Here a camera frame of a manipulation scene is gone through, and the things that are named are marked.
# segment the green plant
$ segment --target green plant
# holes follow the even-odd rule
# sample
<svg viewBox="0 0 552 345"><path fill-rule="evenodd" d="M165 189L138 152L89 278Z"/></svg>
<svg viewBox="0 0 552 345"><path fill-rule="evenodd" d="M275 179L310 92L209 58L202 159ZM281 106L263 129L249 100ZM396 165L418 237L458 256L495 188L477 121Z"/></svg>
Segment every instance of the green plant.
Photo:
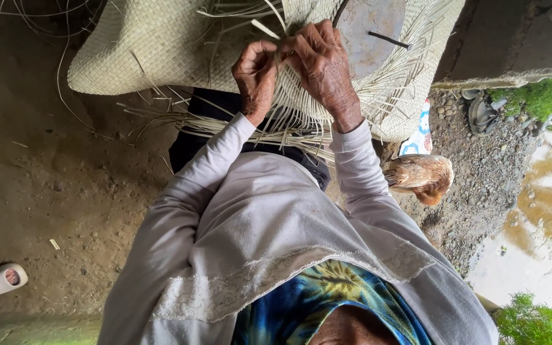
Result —
<svg viewBox="0 0 552 345"><path fill-rule="evenodd" d="M537 120L547 121L552 115L552 78L519 88L497 88L488 92L494 101L508 99L504 106L506 116L514 116L523 111ZM548 129L552 131L552 119Z"/></svg>
<svg viewBox="0 0 552 345"><path fill-rule="evenodd" d="M500 345L552 345L552 308L534 304L533 294L511 295L510 304L494 311Z"/></svg>

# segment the sleeve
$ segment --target sleeve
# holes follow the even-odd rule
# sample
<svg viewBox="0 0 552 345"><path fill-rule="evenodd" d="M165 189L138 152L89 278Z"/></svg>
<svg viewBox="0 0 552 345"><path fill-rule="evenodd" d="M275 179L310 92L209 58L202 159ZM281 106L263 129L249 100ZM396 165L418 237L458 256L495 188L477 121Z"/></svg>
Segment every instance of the sleeve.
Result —
<svg viewBox="0 0 552 345"><path fill-rule="evenodd" d="M367 123L345 134L333 129L332 138L329 148L335 154L335 171L350 215L425 249L429 241L389 192Z"/></svg>
<svg viewBox="0 0 552 345"><path fill-rule="evenodd" d="M168 278L189 272L188 257L201 214L254 131L246 117L237 114L149 208L105 303L99 344L139 342Z"/></svg>

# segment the ground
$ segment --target ground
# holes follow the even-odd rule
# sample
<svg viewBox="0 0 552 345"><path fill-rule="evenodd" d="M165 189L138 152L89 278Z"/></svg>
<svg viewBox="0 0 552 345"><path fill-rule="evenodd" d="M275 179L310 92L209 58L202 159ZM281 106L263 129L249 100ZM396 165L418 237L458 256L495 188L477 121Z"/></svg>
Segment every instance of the ground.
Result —
<svg viewBox="0 0 552 345"><path fill-rule="evenodd" d="M146 120L116 105L146 106L138 94L80 95L66 87L73 46L59 80L77 118L61 102L64 47L65 40L38 37L20 18L0 20L0 263L18 262L29 275L26 287L0 296L0 320L100 314L146 207L171 175L160 156L167 158L175 131L149 129L136 142ZM142 95L152 102L150 90ZM453 161L455 183L433 208L395 197L417 222L440 210L443 251L465 275L480 240L501 229L535 144L518 122L472 137L455 94L431 98L434 153ZM457 112L441 117L436 110L448 100ZM343 206L335 179L328 195Z"/></svg>

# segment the blue patterned scarf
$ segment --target blue patterned scarf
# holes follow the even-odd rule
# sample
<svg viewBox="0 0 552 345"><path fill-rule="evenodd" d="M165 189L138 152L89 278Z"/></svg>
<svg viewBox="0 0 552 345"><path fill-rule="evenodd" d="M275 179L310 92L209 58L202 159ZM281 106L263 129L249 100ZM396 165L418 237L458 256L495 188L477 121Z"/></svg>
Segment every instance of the blue patterned scarf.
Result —
<svg viewBox="0 0 552 345"><path fill-rule="evenodd" d="M425 329L397 291L352 264L327 260L278 286L238 313L234 345L307 344L339 306L371 311L402 345L431 345Z"/></svg>

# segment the muddy water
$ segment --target muddy water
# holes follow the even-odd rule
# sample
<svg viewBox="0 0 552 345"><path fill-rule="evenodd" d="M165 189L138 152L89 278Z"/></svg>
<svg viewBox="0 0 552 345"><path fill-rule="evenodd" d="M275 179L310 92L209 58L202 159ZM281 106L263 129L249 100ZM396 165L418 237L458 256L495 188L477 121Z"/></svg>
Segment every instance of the muddy water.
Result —
<svg viewBox="0 0 552 345"><path fill-rule="evenodd" d="M517 207L503 232L484 241L468 275L475 291L497 304L530 291L552 307L552 133L532 158Z"/></svg>

